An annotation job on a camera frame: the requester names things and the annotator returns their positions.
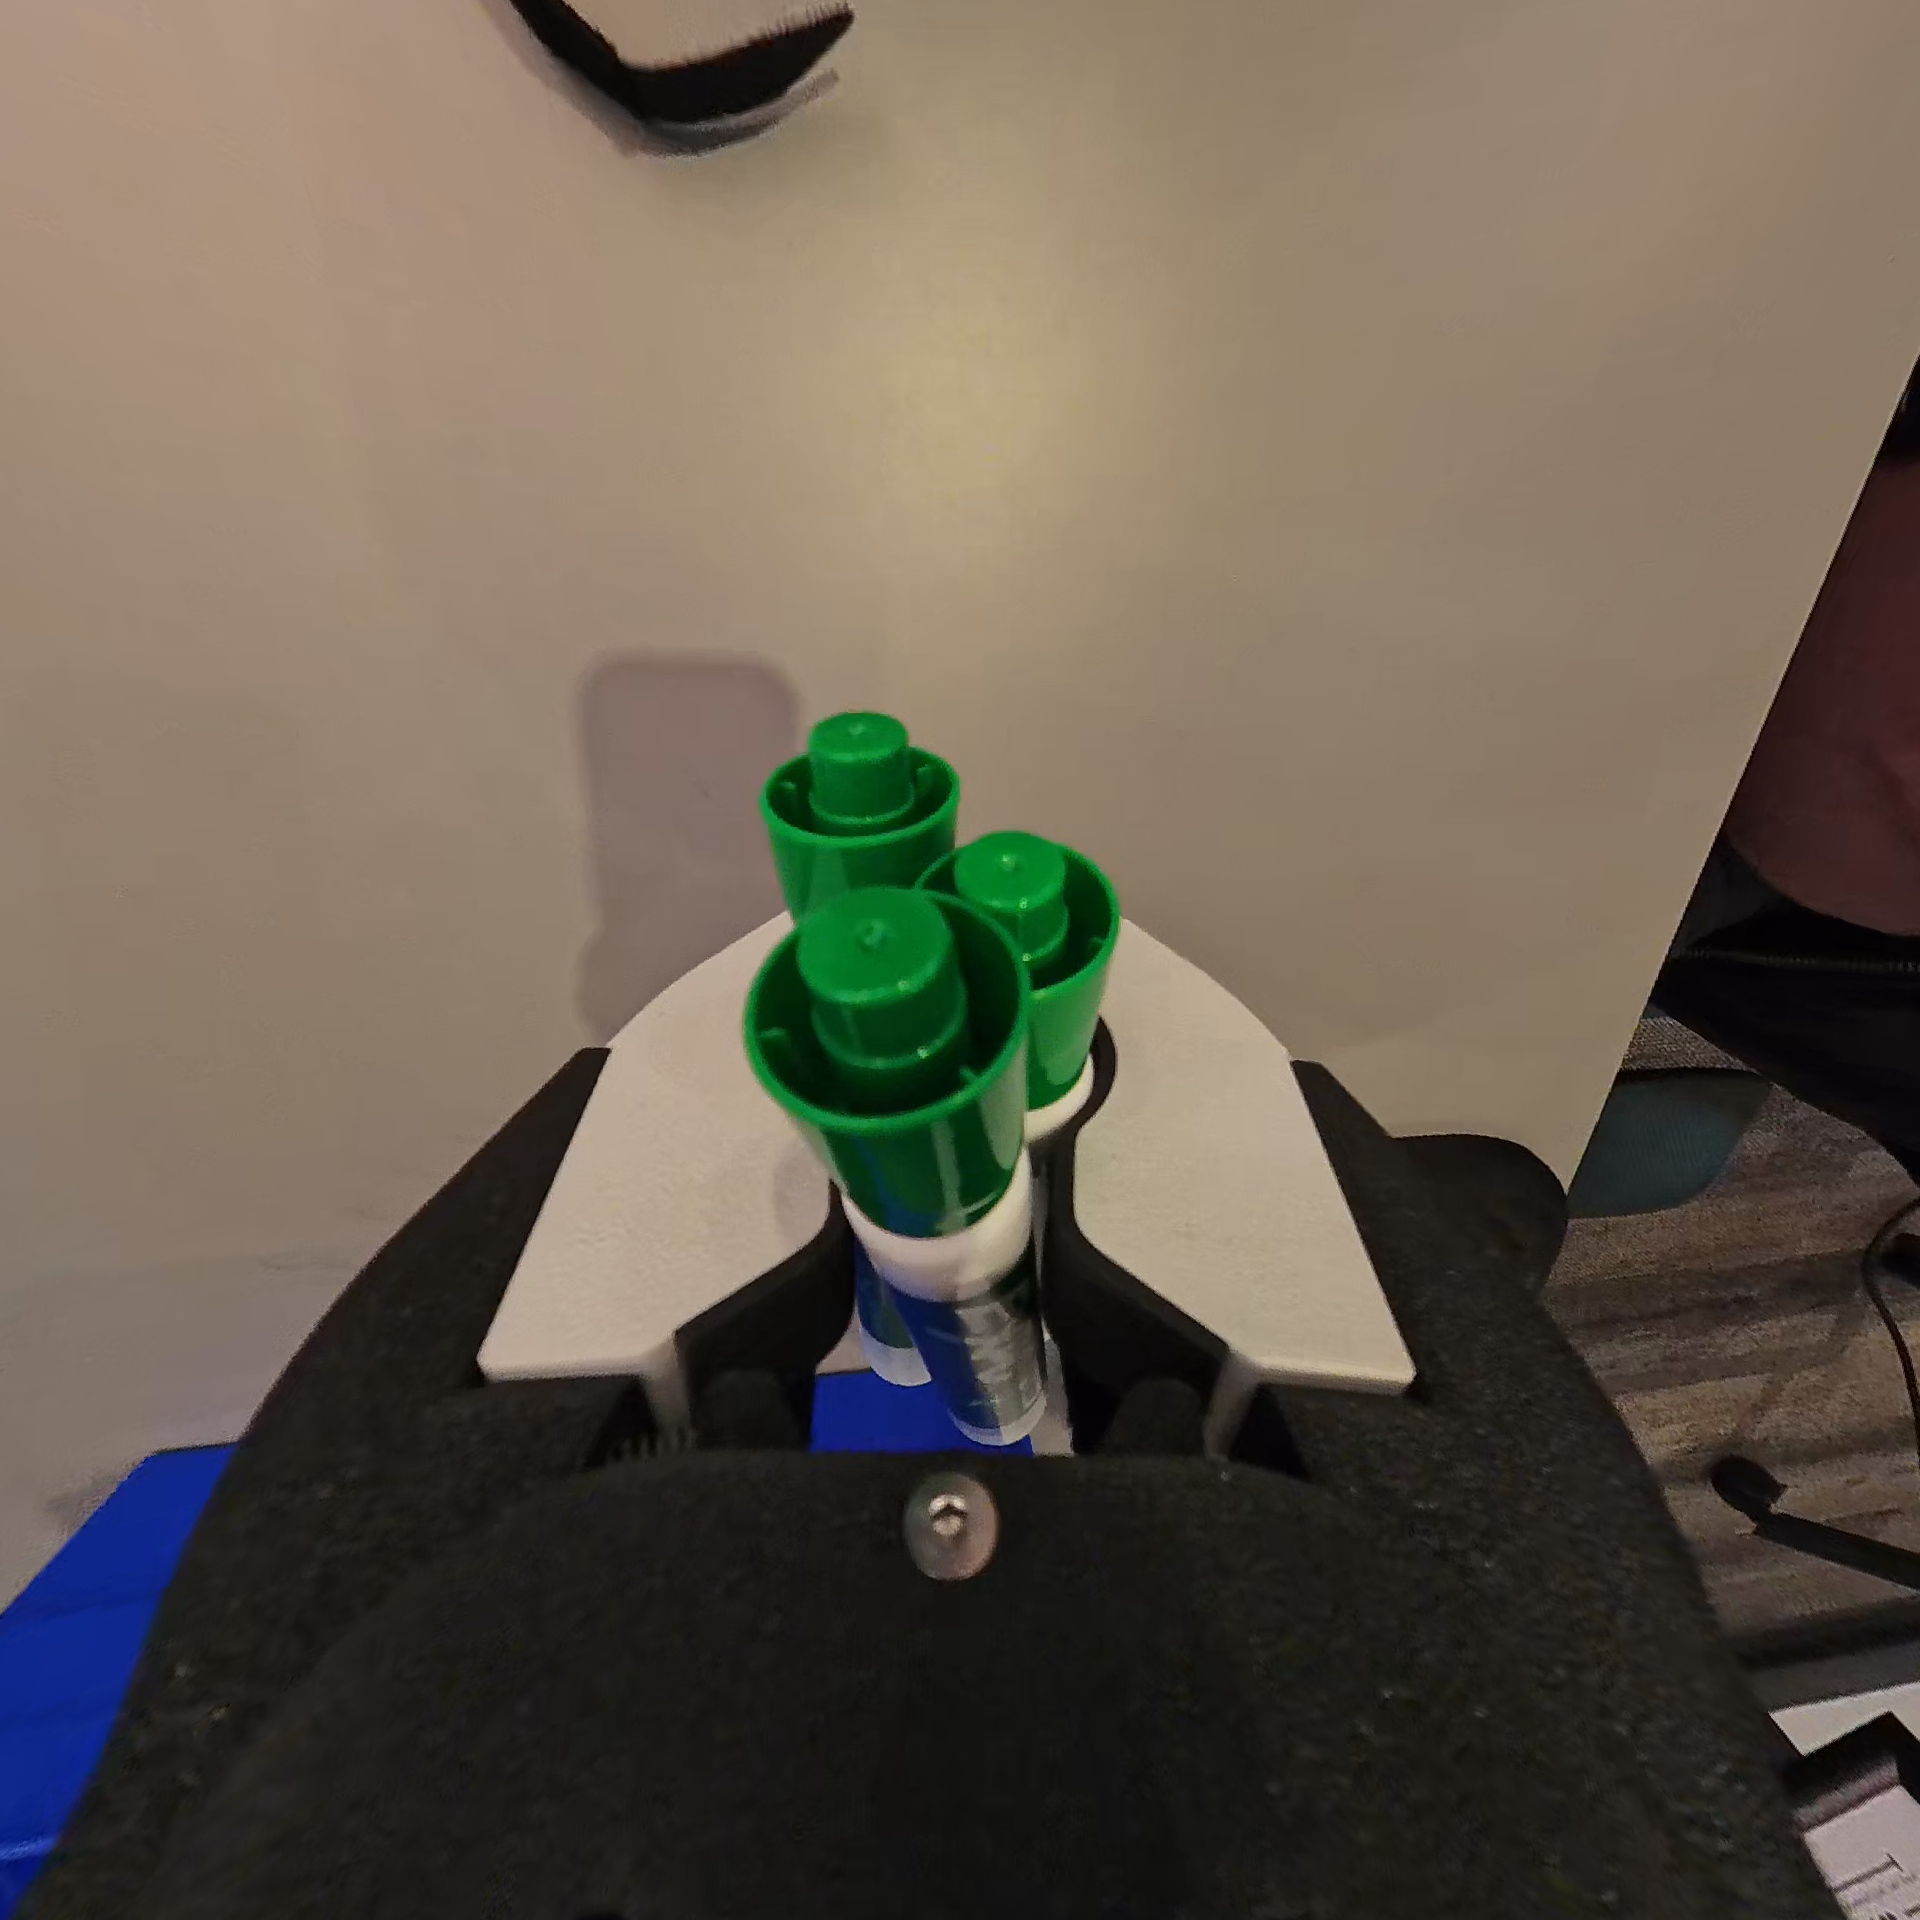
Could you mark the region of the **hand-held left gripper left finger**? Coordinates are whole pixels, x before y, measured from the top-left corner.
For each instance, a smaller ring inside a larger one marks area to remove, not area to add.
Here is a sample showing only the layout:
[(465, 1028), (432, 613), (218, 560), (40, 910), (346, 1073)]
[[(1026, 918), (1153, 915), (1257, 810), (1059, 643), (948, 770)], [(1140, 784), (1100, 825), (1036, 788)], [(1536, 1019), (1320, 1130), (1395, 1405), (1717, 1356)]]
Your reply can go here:
[(674, 1333), (827, 1226), (827, 1176), (741, 1037), (790, 929), (760, 924), (618, 1028), (477, 1350), (482, 1379), (664, 1380)]

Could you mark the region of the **green dry-erase marker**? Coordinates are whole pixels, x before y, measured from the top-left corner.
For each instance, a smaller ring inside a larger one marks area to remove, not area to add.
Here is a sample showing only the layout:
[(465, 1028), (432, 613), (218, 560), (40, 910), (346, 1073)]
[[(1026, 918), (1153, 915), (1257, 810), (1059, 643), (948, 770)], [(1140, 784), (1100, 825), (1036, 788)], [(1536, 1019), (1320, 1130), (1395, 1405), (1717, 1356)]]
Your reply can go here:
[(752, 992), (770, 1083), (837, 1121), (912, 1114), (961, 1085), (955, 940), (910, 884), (954, 848), (957, 777), (885, 710), (816, 722), (760, 814), (793, 922)]
[(1121, 901), (1083, 853), (987, 833), (938, 858), (918, 888), (957, 899), (1016, 944), (1029, 988), (1024, 1141), (1056, 1137), (1092, 1098), (1092, 1042), (1121, 940)]
[(1012, 1449), (1046, 1364), (1024, 1138), (1030, 992), (984, 910), (872, 884), (760, 964), (742, 1050), (841, 1196), (952, 1425)]

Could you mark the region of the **blue plastic bin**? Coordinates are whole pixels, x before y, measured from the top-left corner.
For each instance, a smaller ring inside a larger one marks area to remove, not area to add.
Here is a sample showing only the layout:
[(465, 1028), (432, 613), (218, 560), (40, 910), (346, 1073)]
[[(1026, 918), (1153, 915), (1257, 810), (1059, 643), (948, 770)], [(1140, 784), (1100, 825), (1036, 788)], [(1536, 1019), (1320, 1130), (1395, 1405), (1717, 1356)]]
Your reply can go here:
[[(926, 1461), (810, 1449), (618, 1468), (618, 1379), (488, 1386), (244, 1443), (209, 1582), (163, 1602), (227, 1456), (137, 1469), (5, 1612), (5, 1881), (56, 1851), (110, 1729), (178, 1907), (267, 1916), (856, 1914), (942, 1819), (888, 1733), (850, 1513)], [(193, 1614), (196, 1595), (209, 1610)]]

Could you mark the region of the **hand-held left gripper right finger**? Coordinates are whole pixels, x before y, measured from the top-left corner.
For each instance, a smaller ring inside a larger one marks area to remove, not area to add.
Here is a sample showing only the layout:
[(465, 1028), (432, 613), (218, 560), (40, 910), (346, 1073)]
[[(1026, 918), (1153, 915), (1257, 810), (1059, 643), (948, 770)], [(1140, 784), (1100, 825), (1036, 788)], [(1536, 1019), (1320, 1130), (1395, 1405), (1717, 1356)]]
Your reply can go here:
[(1108, 1092), (1072, 1141), (1072, 1226), (1197, 1333), (1200, 1393), (1401, 1396), (1414, 1364), (1288, 1046), (1125, 918)]

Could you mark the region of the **teal rounded object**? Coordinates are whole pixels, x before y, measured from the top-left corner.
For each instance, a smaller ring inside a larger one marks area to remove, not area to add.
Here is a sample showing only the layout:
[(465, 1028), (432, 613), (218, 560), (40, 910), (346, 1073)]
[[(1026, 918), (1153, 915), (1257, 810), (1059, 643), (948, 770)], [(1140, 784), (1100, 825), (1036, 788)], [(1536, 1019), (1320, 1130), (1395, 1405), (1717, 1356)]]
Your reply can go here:
[(1568, 1189), (1571, 1219), (1646, 1216), (1696, 1200), (1769, 1098), (1741, 1069), (1626, 1069), (1610, 1089)]

